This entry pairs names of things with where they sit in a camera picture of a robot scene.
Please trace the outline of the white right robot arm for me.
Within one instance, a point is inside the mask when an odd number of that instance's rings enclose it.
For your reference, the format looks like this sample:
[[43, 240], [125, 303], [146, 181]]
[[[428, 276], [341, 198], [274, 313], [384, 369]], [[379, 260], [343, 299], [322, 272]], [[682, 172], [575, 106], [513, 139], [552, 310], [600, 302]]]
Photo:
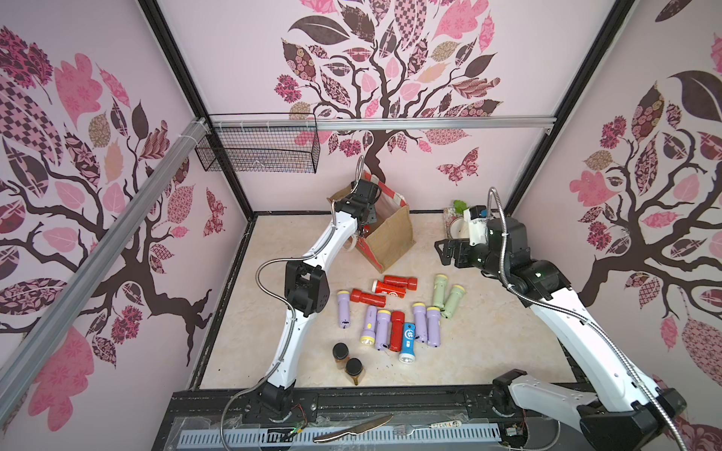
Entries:
[[582, 392], [512, 369], [492, 382], [493, 410], [540, 413], [579, 431], [596, 450], [639, 450], [665, 433], [686, 449], [676, 426], [686, 409], [682, 395], [660, 387], [613, 343], [556, 265], [532, 257], [526, 227], [511, 217], [474, 219], [468, 227], [466, 239], [435, 243], [441, 263], [498, 280], [555, 334], [592, 386]]

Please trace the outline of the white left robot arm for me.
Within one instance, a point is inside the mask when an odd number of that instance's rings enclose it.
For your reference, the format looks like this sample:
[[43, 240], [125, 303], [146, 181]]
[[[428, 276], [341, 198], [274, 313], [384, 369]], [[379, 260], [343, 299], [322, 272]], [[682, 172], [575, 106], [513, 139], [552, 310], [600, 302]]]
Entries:
[[[374, 182], [354, 182], [348, 195], [331, 202], [331, 220], [308, 252], [299, 257], [270, 259], [257, 268], [255, 281], [259, 289], [287, 308], [274, 363], [259, 386], [261, 405], [269, 411], [281, 415], [291, 411], [303, 342], [329, 301], [327, 271], [344, 244], [375, 220], [375, 204], [381, 193]], [[277, 294], [263, 285], [261, 274], [267, 267], [280, 263], [285, 265], [284, 289]]]

